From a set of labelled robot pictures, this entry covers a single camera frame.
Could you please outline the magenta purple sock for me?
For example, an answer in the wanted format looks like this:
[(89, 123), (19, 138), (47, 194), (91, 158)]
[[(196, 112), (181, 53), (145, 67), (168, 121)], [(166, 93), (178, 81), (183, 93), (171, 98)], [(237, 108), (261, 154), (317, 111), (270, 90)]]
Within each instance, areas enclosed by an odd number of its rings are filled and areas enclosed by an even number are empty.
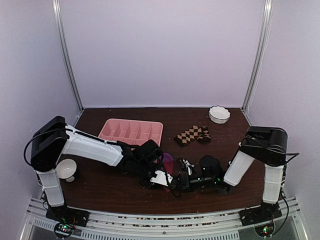
[(174, 170), (174, 159), (169, 153), (164, 153), (162, 158), (162, 163), (165, 166), (168, 174), (172, 175)]

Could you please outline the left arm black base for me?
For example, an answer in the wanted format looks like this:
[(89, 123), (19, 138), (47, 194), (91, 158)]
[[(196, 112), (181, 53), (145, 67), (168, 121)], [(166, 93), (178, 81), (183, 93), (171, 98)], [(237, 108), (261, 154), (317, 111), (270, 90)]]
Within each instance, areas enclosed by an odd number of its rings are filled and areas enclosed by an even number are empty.
[(57, 222), (68, 224), (70, 226), (86, 227), (90, 213), (86, 210), (79, 210), (73, 208), (49, 209), (46, 212), (46, 218), (55, 220)]

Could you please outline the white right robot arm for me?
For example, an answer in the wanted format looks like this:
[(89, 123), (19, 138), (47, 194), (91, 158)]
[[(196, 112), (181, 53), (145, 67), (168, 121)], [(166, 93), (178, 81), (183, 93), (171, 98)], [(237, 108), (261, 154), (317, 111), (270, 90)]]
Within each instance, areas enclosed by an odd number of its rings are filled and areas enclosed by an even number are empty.
[(177, 177), (178, 189), (188, 193), (204, 187), (213, 187), (222, 194), (228, 194), (242, 180), (254, 161), (264, 164), (264, 189), (262, 206), (256, 210), (259, 220), (268, 220), (275, 212), (284, 183), (285, 165), (287, 164), (288, 135), (278, 127), (251, 126), (226, 170), (220, 161), (205, 155), (199, 160), (201, 172), (189, 174), (181, 172)]

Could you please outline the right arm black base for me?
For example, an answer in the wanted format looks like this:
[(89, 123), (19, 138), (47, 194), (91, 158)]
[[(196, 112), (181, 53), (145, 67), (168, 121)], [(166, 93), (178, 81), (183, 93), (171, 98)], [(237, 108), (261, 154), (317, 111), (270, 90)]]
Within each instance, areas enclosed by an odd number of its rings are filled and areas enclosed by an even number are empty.
[(282, 212), (280, 209), (263, 208), (262, 206), (246, 208), (239, 212), (239, 218), (243, 227), (270, 222), (281, 216)]

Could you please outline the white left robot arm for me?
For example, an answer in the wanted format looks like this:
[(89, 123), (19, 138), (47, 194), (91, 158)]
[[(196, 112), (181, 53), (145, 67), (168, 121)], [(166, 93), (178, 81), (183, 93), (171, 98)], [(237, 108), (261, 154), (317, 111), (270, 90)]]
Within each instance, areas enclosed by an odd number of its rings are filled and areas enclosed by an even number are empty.
[(47, 203), (61, 222), (72, 218), (71, 209), (65, 206), (56, 170), (61, 155), (79, 156), (111, 167), (120, 166), (137, 173), (147, 187), (162, 185), (170, 188), (174, 180), (163, 164), (163, 152), (153, 140), (143, 145), (104, 140), (68, 125), (62, 116), (54, 117), (41, 127), (27, 145), (31, 146), (27, 163), (39, 176)]

